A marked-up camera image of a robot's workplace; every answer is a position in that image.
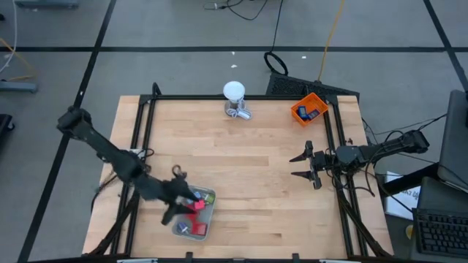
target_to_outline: white paper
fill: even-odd
[[[387,172],[389,175],[398,175],[393,172]],[[397,176],[386,176],[385,182],[390,182],[392,180],[398,179]],[[416,208],[418,206],[420,186],[401,191],[397,194],[394,194],[393,197],[397,198],[400,202],[404,203],[409,209]],[[387,197],[385,200],[386,208],[385,213],[392,216],[398,216],[401,218],[406,218],[412,220],[412,214],[402,207],[397,201],[391,197]]]

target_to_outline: black keyboard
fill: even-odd
[[[276,73],[271,73],[270,82],[268,83],[266,94],[309,95],[311,92],[314,92],[320,98],[325,98],[327,95],[350,95],[356,96],[359,100],[359,93],[355,91],[348,91],[343,88],[324,85],[317,81],[311,82]]]
[[[413,209],[413,219],[420,253],[468,259],[468,213]]]

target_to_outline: orange container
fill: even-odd
[[[298,115],[299,106],[306,106],[308,114],[311,113],[313,110],[318,110],[319,115],[315,116],[311,120],[305,121]],[[328,105],[324,103],[323,100],[321,100],[315,93],[311,93],[291,107],[291,114],[302,125],[302,127],[305,127],[307,124],[317,119],[318,116],[321,116],[327,110]]]

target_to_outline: wooden table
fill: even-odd
[[[110,137],[119,148],[130,146],[138,99],[120,99]],[[149,143],[156,154],[147,160],[151,174],[170,179],[171,167],[180,164],[188,172],[189,184],[214,189],[217,200],[209,235],[203,242],[176,237],[170,226],[161,225],[165,208],[161,202],[140,202],[132,256],[182,258],[192,251],[197,258],[289,259],[293,253],[302,259],[346,258],[331,179],[321,172],[323,186],[314,190],[309,181],[290,175],[308,169],[306,161],[288,162],[303,152],[306,140],[313,142],[314,150],[328,148],[323,118],[301,127],[290,114],[295,103],[247,101],[253,119],[245,121],[228,117],[222,100],[157,101]],[[356,98],[340,96],[339,107],[346,139],[366,144]],[[339,145],[333,117],[331,121]],[[140,144],[145,121],[142,125]],[[109,172],[105,165],[103,180]],[[372,177],[369,180],[376,197],[357,190],[362,220],[392,254],[377,183]],[[356,186],[366,186],[363,172],[355,175],[354,181]],[[83,252],[92,250],[112,226],[120,192],[121,183],[117,182],[98,197]],[[358,254],[355,228],[351,220],[349,223]],[[119,251],[124,250],[126,235],[125,226]]]

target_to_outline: red block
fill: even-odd
[[[206,235],[206,227],[207,226],[208,225],[205,224],[205,223],[193,223],[191,234],[192,235],[204,236],[204,235]]]
[[[195,202],[195,210],[202,210],[205,208],[205,200],[201,199],[198,202]]]
[[[197,223],[198,212],[195,210],[195,207],[194,207],[193,204],[187,205],[187,207],[194,210],[196,213],[185,214],[185,216],[192,222],[192,224],[196,224]]]

